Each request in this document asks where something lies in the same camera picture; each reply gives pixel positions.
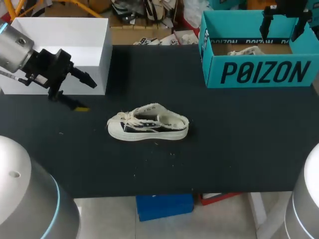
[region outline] white box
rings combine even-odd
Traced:
[[[12,26],[34,41],[34,50],[46,49],[56,54],[69,53],[74,66],[90,74],[97,87],[92,89],[68,74],[60,90],[65,95],[104,95],[112,56],[112,38],[107,18],[18,17]],[[22,71],[14,75],[23,77]],[[32,82],[29,86],[0,75],[0,88],[5,94],[47,95]]]

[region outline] black mat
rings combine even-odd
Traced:
[[[46,96],[0,97],[0,134],[73,196],[292,190],[319,142],[312,87],[207,89],[197,46],[114,46],[106,96],[89,113]],[[189,118],[181,141],[118,141],[107,120],[160,103]]]

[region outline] metal cylinder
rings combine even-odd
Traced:
[[[285,227],[290,239],[319,238],[319,144],[309,154],[288,202]]]
[[[23,67],[34,42],[0,19],[0,66],[14,73]]]
[[[76,239],[74,201],[27,151],[0,136],[0,238]]]

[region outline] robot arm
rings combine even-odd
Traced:
[[[276,4],[275,6],[267,6],[263,11],[264,20],[260,26],[260,33],[264,42],[267,39],[269,26],[274,15],[299,18],[292,35],[292,41],[295,41],[303,34],[307,21],[313,16],[311,11],[305,10],[307,0],[276,0]]]
[[[81,83],[95,88],[97,85],[90,75],[75,68],[70,61],[71,55],[62,49],[54,55],[45,49],[37,52],[33,47],[34,42],[30,38],[0,20],[0,66],[12,73],[21,70],[25,72],[27,79],[1,71],[0,74],[18,80],[26,86],[35,82],[49,89],[49,100],[66,104],[72,110],[87,109],[80,102],[63,95],[63,91],[59,89],[69,73]]]

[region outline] shoe sole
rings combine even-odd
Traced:
[[[144,139],[166,139],[166,140],[180,140],[185,138],[188,132],[188,128],[182,131],[174,132],[159,132],[159,133],[127,133],[120,131],[112,131],[108,127],[110,136],[123,141],[139,141]]]

